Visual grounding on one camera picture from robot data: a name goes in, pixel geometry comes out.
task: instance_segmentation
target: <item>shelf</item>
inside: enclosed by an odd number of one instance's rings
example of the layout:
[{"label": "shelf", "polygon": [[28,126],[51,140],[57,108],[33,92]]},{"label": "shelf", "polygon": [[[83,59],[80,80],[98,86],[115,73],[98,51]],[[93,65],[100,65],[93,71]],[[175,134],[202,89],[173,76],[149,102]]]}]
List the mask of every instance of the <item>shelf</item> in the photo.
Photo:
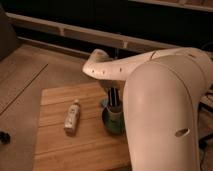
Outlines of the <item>shelf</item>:
[{"label": "shelf", "polygon": [[129,0],[129,1],[213,12],[212,0]]}]

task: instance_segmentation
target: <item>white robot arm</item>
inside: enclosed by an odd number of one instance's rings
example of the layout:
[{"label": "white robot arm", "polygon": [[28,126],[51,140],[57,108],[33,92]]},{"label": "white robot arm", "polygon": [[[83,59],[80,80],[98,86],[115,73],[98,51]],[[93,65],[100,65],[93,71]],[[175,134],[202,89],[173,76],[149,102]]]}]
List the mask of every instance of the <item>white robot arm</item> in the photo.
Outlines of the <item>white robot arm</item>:
[{"label": "white robot arm", "polygon": [[178,48],[109,61],[95,50],[83,71],[124,80],[123,103],[134,171],[199,171],[197,108],[213,83],[203,51]]}]

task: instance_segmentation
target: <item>black object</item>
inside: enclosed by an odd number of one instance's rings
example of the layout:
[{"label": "black object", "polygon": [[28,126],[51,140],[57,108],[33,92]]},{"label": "black object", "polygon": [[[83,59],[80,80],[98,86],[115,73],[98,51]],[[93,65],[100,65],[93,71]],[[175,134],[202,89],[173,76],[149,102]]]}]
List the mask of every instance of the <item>black object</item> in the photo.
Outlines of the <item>black object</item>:
[{"label": "black object", "polygon": [[108,91],[108,103],[102,112],[102,120],[110,133],[118,135],[125,132],[123,106],[117,88],[111,87]]},{"label": "black object", "polygon": [[0,132],[0,141],[2,144],[10,143],[10,135],[6,132]]}]

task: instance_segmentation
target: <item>cable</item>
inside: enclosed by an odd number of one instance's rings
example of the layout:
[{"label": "cable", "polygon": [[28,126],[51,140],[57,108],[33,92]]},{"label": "cable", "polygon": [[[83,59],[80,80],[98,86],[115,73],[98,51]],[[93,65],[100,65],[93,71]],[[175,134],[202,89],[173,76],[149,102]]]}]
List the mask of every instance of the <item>cable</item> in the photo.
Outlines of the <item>cable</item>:
[{"label": "cable", "polygon": [[208,95],[206,95],[207,99],[213,103],[213,100]]},{"label": "cable", "polygon": [[205,157],[206,157],[206,150],[204,149],[203,150],[203,156],[202,156],[202,159],[200,161],[200,170],[201,171],[203,171],[203,163],[204,163]]},{"label": "cable", "polygon": [[213,45],[213,41],[204,44],[204,45],[201,47],[201,49],[204,50],[204,49],[205,49],[207,46],[209,46],[209,45]]}]

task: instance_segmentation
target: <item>wooden table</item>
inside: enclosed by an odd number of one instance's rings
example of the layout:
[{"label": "wooden table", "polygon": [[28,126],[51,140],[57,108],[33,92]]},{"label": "wooden table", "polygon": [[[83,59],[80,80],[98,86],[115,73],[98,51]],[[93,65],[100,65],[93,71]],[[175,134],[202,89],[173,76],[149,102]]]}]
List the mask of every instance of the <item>wooden table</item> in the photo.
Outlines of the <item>wooden table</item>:
[{"label": "wooden table", "polygon": [[[34,171],[113,170],[130,165],[125,135],[109,134],[102,123],[100,101],[106,93],[98,83],[47,89],[42,92]],[[74,137],[64,120],[74,99],[81,104]]]}]

